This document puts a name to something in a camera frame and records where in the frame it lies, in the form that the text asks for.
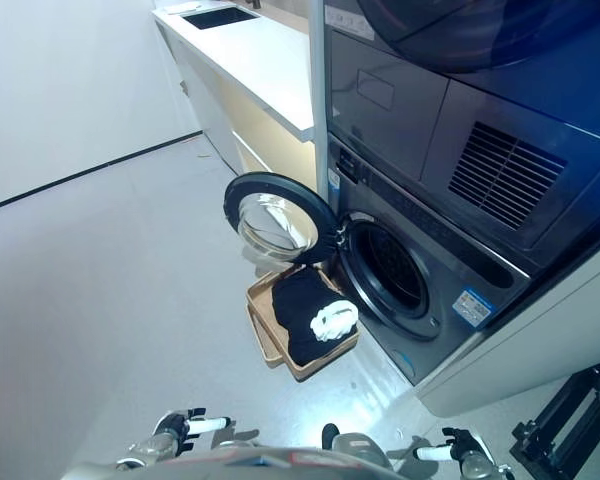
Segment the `stacked washer dryer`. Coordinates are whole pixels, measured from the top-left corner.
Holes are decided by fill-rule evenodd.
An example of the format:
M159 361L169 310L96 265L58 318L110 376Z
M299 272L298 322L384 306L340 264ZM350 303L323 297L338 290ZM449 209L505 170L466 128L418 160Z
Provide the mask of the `stacked washer dryer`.
M416 384L600 223L600 1L325 0L325 61L328 205L254 173L225 212Z

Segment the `floor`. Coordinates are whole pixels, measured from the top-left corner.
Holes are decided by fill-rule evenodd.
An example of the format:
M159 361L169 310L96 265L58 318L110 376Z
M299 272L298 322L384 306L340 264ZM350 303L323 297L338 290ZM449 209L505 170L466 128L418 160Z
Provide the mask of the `floor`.
M560 382L438 419L366 331L303 383L265 365L244 306L254 268L222 213L231 178L201 136L0 208L0 480L113 461L166 411L198 406L269 445L318 446L334 422L396 468L412 437L472 425L514 464L510 431Z

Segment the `baseboard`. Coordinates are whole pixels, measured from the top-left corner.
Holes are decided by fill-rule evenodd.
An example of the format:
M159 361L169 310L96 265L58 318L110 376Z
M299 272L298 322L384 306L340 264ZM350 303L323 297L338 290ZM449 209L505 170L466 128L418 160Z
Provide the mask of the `baseboard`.
M135 153L130 153L129 155L125 155L124 157L116 158L115 160L111 160L109 162L103 163L102 165L97 165L95 167L88 168L83 170L82 172L74 173L73 175L69 175L68 177L61 178L60 180L56 180L51 183L47 183L46 185L42 185L41 187L34 188L33 190L29 190L28 192L21 193L16 195L15 197L8 198L7 200L3 200L0 202L0 207L4 207L5 205L9 205L10 203L17 202L18 200L22 200L23 198L27 198L36 193L42 192L49 188L55 187L62 183L68 182L69 180L73 180L78 177L82 177L87 175L88 173L97 172L98 170L102 170L103 168L110 167L111 165L116 165L121 162L125 162L127 160L131 160L132 158L139 157L140 155L144 155L145 153L153 152L158 150L159 148L168 147L169 145L173 145L174 143L182 142L183 140L188 140L193 137L197 137L198 135L202 135L202 130L197 132L189 133L182 137L174 138L173 140L169 140L168 142L161 143L159 145L154 145L153 147L145 148L144 150L140 150Z

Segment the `counter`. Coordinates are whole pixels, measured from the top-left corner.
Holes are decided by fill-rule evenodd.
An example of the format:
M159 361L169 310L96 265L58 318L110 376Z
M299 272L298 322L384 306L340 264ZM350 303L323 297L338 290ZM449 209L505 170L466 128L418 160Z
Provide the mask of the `counter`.
M201 13L234 6L202 0ZM240 88L301 142L313 139L309 37L260 15L257 18L199 30L168 8L153 11L159 24L175 34L223 79Z

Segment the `white cloth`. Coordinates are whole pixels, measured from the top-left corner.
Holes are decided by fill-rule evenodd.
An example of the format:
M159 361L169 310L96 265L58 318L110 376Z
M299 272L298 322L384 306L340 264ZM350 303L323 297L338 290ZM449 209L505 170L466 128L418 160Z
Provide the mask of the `white cloth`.
M337 340L351 331L358 321L358 307L349 300L327 305L311 320L311 330L321 342Z

